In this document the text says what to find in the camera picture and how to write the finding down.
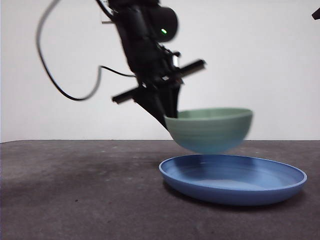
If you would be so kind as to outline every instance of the white backdrop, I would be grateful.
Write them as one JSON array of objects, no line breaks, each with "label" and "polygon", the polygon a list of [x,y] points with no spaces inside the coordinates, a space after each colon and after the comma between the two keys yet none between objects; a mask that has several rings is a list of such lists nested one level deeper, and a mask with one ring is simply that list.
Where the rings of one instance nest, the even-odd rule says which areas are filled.
[{"label": "white backdrop", "polygon": [[[182,65],[203,58],[206,70],[184,79],[179,109],[247,107],[248,139],[320,140],[319,0],[162,0],[180,28],[165,44]],[[50,0],[1,1],[1,142],[45,139],[171,139],[132,101],[111,97],[134,78],[103,71],[85,102],[62,96],[35,47],[37,22]],[[102,25],[94,0],[62,0],[42,38],[54,77],[69,94],[86,95],[98,65],[129,73],[113,25]]]}]

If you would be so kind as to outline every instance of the blue plate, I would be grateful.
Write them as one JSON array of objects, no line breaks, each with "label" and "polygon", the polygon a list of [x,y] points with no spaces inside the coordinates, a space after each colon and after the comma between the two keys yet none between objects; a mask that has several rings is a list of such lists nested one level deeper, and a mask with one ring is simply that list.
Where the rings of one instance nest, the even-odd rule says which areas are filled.
[{"label": "blue plate", "polygon": [[163,161],[166,183],[192,198],[226,205],[278,203],[307,180],[300,169],[277,161],[235,155],[187,155]]}]

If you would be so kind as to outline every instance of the green led light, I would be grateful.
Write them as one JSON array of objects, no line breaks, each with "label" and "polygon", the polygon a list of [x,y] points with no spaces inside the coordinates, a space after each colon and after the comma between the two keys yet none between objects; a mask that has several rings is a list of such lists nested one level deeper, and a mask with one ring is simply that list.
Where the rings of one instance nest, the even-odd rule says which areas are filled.
[{"label": "green led light", "polygon": [[167,30],[165,30],[164,28],[161,29],[161,32],[162,32],[163,34],[167,34]]}]

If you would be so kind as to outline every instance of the green bowl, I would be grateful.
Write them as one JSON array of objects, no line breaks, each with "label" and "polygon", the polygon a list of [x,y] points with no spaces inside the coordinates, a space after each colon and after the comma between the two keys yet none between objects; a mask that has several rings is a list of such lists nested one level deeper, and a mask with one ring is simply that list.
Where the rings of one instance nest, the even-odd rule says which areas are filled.
[{"label": "green bowl", "polygon": [[165,116],[173,140],[201,154],[217,154],[241,144],[253,112],[246,108],[205,108],[181,111],[178,118]]}]

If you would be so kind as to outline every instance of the gray table surface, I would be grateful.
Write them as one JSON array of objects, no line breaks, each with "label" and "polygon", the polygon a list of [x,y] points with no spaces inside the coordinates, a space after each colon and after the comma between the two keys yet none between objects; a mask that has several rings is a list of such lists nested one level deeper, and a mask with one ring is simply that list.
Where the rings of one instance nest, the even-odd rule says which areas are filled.
[{"label": "gray table surface", "polygon": [[2,239],[320,239],[320,141],[246,141],[229,152],[308,175],[303,191],[268,206],[212,204],[170,188],[159,163],[190,153],[174,141],[2,143]]}]

